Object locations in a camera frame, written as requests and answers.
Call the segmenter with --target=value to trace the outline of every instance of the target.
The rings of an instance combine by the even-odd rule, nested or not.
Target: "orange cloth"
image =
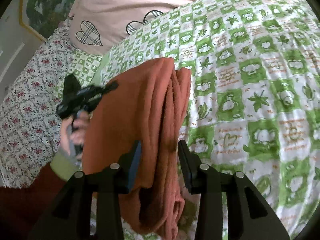
[[[175,239],[184,199],[177,174],[177,141],[190,93],[190,70],[174,70],[172,58],[158,58],[113,80],[93,113],[83,151],[86,174],[99,172],[141,140],[142,155],[132,192],[120,195],[121,216],[140,234]]]

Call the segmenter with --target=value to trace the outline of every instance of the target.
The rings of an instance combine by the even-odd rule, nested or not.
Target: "white strip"
[[[7,65],[5,66],[1,76],[0,76],[0,83],[2,82],[2,79],[4,78],[4,75],[7,73],[10,65],[12,64],[12,62],[14,61],[14,59],[17,57],[17,55],[20,53],[20,51],[23,49],[24,47],[24,43],[21,43],[19,48],[17,48],[17,50],[15,51],[15,53],[12,55],[12,57],[10,58],[10,60],[8,61]]]

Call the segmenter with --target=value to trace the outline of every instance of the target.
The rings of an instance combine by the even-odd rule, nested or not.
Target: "green checkered pillow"
[[[68,68],[66,76],[74,74],[82,87],[86,87],[91,83],[91,80],[99,68],[103,56],[88,54],[84,51],[76,49],[73,56],[73,61]],[[56,97],[63,97],[64,78],[60,80],[55,87]]]

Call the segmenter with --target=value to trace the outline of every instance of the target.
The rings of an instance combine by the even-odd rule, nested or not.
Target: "wall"
[[[12,0],[0,19],[0,104],[6,87],[25,68],[43,41],[19,24],[20,0]]]

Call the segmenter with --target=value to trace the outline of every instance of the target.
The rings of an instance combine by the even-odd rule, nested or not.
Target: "green and white checkered blanket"
[[[319,37],[305,0],[197,0],[114,46],[102,82],[156,57],[191,69],[180,139],[218,171],[245,172],[294,238],[320,196]],[[193,239],[186,198],[179,238]]]

